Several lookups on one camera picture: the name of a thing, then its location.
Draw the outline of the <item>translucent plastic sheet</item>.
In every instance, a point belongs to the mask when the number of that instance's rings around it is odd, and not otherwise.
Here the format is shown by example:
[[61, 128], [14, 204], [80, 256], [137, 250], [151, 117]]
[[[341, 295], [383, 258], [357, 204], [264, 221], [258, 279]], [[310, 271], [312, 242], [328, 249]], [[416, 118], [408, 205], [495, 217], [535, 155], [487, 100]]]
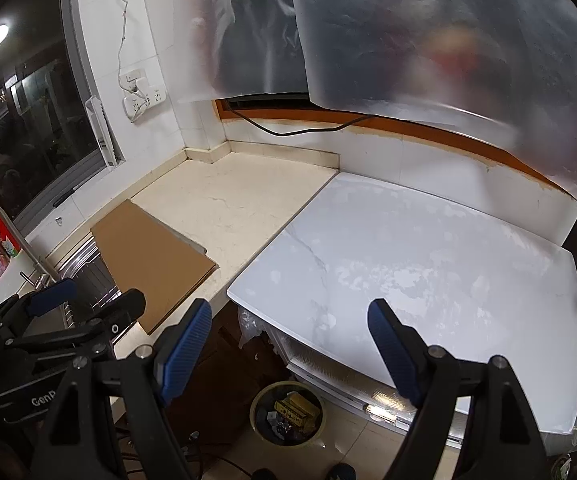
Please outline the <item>translucent plastic sheet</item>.
[[185, 101], [298, 93], [501, 148], [577, 199], [571, 0], [172, 0]]

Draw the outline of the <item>brown cardboard sheet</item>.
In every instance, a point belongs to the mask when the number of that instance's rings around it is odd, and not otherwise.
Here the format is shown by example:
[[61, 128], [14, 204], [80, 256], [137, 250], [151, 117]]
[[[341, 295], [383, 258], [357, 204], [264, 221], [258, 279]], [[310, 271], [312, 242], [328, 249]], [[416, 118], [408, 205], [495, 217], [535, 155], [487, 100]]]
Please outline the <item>brown cardboard sheet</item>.
[[143, 292], [139, 323], [148, 334], [217, 269], [181, 234], [130, 200], [106, 214], [91, 232], [119, 290]]

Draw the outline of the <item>round trash bin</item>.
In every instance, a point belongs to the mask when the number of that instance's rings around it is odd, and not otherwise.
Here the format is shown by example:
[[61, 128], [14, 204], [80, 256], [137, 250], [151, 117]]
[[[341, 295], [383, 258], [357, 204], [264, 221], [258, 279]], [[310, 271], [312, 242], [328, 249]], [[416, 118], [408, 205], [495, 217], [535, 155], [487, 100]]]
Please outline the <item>round trash bin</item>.
[[279, 448], [301, 448], [320, 437], [327, 411], [315, 390], [302, 382], [284, 380], [255, 396], [249, 422], [262, 440]]

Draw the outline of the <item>white wall socket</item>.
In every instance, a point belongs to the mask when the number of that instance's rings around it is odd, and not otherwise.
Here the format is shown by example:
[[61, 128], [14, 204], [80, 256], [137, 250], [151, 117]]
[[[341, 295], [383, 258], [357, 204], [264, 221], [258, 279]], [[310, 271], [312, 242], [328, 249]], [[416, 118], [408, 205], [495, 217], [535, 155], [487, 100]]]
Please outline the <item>white wall socket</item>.
[[150, 84], [143, 68], [136, 68], [119, 75], [118, 84], [124, 92], [122, 104], [124, 104], [125, 115], [132, 124], [150, 108], [159, 106], [167, 100], [165, 88]]

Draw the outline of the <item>yellow long narrow box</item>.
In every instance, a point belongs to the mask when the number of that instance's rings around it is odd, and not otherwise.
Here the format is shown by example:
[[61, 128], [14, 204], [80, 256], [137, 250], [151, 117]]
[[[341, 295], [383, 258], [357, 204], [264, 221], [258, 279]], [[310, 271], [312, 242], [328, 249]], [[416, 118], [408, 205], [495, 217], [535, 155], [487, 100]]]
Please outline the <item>yellow long narrow box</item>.
[[291, 391], [283, 399], [276, 400], [274, 408], [292, 427], [305, 434], [317, 429], [317, 420], [321, 415], [320, 408], [297, 391]]

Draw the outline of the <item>window with grey frame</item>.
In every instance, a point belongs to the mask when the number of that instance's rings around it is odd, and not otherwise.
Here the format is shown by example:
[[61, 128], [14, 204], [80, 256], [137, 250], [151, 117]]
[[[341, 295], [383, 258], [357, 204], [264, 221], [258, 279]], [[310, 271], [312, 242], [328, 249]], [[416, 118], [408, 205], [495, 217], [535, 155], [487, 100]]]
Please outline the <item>window with grey frame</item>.
[[107, 166], [98, 89], [78, 0], [3, 0], [0, 26], [0, 206], [28, 234]]

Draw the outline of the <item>steel dish rack sink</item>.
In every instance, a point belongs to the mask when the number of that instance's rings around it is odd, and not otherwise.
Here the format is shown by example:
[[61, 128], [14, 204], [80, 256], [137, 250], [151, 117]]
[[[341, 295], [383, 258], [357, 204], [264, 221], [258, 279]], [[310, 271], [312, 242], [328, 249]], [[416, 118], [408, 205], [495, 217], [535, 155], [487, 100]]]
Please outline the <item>steel dish rack sink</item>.
[[88, 235], [57, 267], [61, 278], [71, 278], [77, 285], [77, 296], [35, 318], [27, 335], [72, 328], [86, 322], [119, 295], [118, 287], [102, 258], [92, 235]]

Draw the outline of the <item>crumpled clear plastic bag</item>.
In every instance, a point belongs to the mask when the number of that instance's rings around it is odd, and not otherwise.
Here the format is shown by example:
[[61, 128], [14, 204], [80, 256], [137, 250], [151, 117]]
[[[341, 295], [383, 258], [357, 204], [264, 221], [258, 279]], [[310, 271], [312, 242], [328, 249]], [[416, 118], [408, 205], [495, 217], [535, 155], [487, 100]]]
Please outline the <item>crumpled clear plastic bag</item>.
[[253, 338], [267, 332], [267, 323], [243, 307], [238, 307], [238, 326], [241, 330], [240, 341], [238, 342], [240, 349]]

